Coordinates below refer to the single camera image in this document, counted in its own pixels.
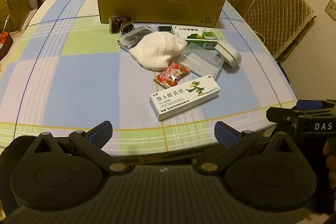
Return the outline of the right hand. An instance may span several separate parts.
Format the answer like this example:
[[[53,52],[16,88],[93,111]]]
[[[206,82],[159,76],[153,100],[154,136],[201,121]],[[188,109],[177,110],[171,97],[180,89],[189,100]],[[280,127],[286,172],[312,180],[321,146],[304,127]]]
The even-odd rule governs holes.
[[[330,145],[328,141],[323,147],[323,154],[327,156],[326,166],[329,169],[330,186],[332,189],[334,189],[336,186],[336,160],[335,156],[330,152]]]

